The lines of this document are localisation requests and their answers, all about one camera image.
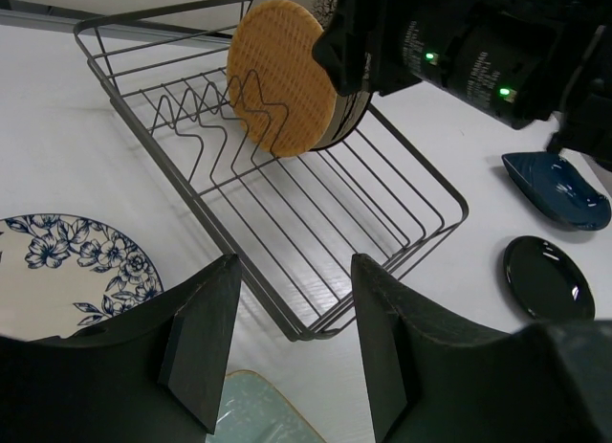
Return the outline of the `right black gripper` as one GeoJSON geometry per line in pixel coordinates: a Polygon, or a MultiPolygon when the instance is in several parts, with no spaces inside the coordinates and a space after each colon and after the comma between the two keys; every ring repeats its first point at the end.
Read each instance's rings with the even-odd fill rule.
{"type": "Polygon", "coordinates": [[[313,59],[343,97],[361,89],[366,44],[376,26],[367,90],[382,96],[418,84],[445,86],[452,58],[483,0],[338,0],[313,59]]]}

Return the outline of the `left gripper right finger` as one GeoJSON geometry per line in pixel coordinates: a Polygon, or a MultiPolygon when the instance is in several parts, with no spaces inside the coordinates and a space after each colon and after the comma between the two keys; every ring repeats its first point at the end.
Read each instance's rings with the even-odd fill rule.
{"type": "Polygon", "coordinates": [[[352,294],[379,442],[607,442],[609,321],[504,333],[400,283],[369,255],[352,294]]]}

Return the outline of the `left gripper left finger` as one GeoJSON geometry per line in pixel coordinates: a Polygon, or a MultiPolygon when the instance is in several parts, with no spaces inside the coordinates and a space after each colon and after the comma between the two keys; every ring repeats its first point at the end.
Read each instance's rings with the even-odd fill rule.
{"type": "Polygon", "coordinates": [[[222,255],[68,338],[1,341],[5,442],[203,442],[214,433],[241,289],[222,255]]]}

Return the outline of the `beige plate with tree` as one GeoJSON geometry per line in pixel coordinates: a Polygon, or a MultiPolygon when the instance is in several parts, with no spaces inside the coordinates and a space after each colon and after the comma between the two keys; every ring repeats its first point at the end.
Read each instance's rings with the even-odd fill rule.
{"type": "MultiPolygon", "coordinates": [[[[268,0],[251,0],[249,9],[268,0]]],[[[293,1],[309,11],[323,29],[329,26],[338,0],[289,0],[293,1]]],[[[371,101],[371,95],[367,92],[358,92],[351,96],[338,96],[334,116],[329,126],[321,137],[313,151],[322,150],[339,143],[347,137],[359,124],[367,106],[371,101]]]]}

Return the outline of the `woven bamboo round plate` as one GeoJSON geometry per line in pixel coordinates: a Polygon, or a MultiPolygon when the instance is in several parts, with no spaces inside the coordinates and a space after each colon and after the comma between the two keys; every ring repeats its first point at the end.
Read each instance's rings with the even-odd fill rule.
{"type": "Polygon", "coordinates": [[[323,29],[289,0],[268,0],[240,21],[227,59],[229,104],[247,136],[276,157],[313,149],[337,93],[312,49],[323,29]]]}

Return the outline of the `light green rectangular plate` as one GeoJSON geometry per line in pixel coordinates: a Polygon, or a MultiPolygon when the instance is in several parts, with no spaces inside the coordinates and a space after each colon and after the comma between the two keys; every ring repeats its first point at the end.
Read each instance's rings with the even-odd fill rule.
{"type": "Polygon", "coordinates": [[[277,388],[258,373],[225,378],[216,429],[207,442],[323,443],[324,439],[277,388]]]}

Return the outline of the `blue floral white plate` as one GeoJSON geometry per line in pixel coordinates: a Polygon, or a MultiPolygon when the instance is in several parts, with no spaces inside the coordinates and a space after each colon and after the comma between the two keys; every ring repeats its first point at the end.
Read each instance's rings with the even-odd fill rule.
{"type": "Polygon", "coordinates": [[[147,254],[87,217],[38,213],[1,221],[1,333],[67,338],[164,292],[147,254]]]}

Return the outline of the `dark blue leaf plate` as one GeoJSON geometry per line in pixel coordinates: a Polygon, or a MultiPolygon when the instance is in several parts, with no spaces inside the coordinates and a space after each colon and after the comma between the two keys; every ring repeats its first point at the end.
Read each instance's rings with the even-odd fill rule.
{"type": "Polygon", "coordinates": [[[611,221],[611,205],[565,158],[546,151],[501,156],[511,180],[551,220],[574,230],[596,232],[611,221]]]}

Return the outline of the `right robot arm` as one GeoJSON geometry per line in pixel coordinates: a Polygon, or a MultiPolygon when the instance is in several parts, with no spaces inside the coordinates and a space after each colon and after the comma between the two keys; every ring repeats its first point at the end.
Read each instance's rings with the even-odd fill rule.
{"type": "Polygon", "coordinates": [[[611,161],[611,0],[338,0],[313,47],[336,91],[427,82],[547,145],[611,161]]]}

